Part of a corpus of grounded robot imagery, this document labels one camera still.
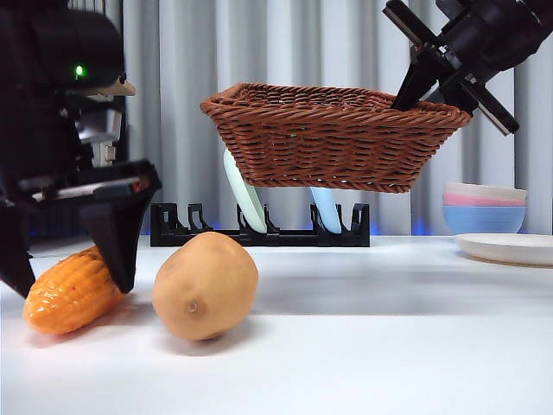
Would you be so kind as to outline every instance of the curtain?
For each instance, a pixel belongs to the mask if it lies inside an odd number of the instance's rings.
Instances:
[[[107,2],[111,10],[118,10]],[[433,0],[409,6],[437,33],[446,22]],[[409,43],[384,16],[385,0],[127,0],[122,3],[130,158],[161,175],[157,201],[181,217],[201,201],[208,222],[236,228],[236,202],[222,164],[224,145],[199,103],[236,82],[360,86],[397,93]],[[525,188],[526,233],[552,230],[553,43],[489,84],[522,125],[503,137],[478,112],[455,133],[403,195],[333,190],[344,223],[355,202],[371,204],[372,233],[449,234],[445,182]],[[305,188],[259,188],[280,227],[309,224]]]

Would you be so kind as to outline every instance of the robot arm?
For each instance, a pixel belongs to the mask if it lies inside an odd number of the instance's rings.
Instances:
[[[123,46],[104,16],[63,0],[0,4],[0,276],[26,297],[24,215],[72,204],[122,292],[134,284],[143,213],[161,187],[147,160],[92,166],[101,134],[76,122],[102,105],[87,93],[132,94],[121,78]]]
[[[449,22],[434,35],[400,0],[384,13],[413,42],[411,64],[394,108],[408,110],[438,82],[428,100],[473,113],[480,108],[504,133],[518,123],[490,94],[486,83],[498,72],[537,52],[553,30],[549,0],[436,0]]]

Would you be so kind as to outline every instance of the orange corn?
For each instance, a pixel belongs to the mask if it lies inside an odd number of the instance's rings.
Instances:
[[[68,333],[102,316],[123,296],[93,246],[60,261],[35,281],[23,318],[42,333]]]

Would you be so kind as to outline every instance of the dish rack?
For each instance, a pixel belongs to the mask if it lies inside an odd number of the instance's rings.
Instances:
[[[312,229],[281,229],[271,221],[269,209],[264,206],[267,233],[254,231],[237,205],[238,229],[213,229],[204,220],[203,205],[188,205],[188,227],[178,217],[176,203],[152,203],[150,214],[150,246],[182,246],[203,232],[218,232],[236,240],[242,246],[370,246],[369,205],[355,203],[352,225],[347,229],[342,222],[341,205],[336,205],[342,232],[329,232],[322,223],[316,205],[310,205]]]

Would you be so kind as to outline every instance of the pink bowl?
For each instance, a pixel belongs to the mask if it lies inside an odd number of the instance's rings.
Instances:
[[[444,193],[443,204],[444,206],[526,206],[526,200]]]

